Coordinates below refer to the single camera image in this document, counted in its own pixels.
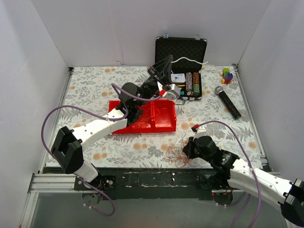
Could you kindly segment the orange rubber band tangle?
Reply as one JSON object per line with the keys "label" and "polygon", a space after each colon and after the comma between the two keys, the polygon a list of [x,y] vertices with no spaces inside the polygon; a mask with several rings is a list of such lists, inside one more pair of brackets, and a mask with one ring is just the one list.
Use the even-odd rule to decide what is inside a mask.
{"label": "orange rubber band tangle", "polygon": [[183,133],[178,141],[172,141],[169,143],[168,149],[165,153],[169,165],[174,165],[176,168],[181,169],[191,161],[186,153],[183,152],[183,148],[188,142],[189,140],[186,138],[186,134]]}

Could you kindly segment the red plastic compartment bin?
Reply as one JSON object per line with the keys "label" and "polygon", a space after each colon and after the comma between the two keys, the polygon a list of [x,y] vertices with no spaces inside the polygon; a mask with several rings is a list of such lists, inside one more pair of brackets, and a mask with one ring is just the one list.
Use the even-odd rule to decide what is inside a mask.
{"label": "red plastic compartment bin", "polygon": [[154,106],[157,113],[155,117],[155,127],[151,129],[135,129],[134,125],[130,125],[124,129],[115,131],[115,134],[129,133],[171,133],[176,131],[176,113],[175,104],[166,99],[160,99],[154,102],[148,102],[144,106]]}

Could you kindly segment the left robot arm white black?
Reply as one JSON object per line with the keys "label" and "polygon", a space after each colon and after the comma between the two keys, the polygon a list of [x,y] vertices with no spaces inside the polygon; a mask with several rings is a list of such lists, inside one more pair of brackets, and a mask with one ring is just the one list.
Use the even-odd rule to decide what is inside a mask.
{"label": "left robot arm white black", "polygon": [[173,56],[155,63],[147,69],[150,75],[137,86],[126,83],[122,87],[112,84],[118,94],[119,105],[103,116],[83,126],[69,129],[61,128],[50,150],[52,157],[59,163],[64,173],[78,176],[85,185],[96,190],[101,184],[101,175],[83,152],[98,140],[124,129],[137,122],[143,114],[142,106],[162,97],[170,100],[177,98],[173,93],[175,85],[171,82],[171,65]]}

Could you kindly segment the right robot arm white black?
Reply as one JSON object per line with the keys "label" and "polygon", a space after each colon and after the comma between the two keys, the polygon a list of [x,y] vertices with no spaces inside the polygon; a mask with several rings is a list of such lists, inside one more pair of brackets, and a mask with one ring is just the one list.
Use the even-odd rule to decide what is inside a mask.
{"label": "right robot arm white black", "polygon": [[188,158],[200,158],[216,171],[215,184],[225,189],[239,189],[268,203],[289,222],[304,225],[304,182],[281,179],[260,169],[254,169],[243,159],[221,150],[209,136],[190,137],[183,148]]}

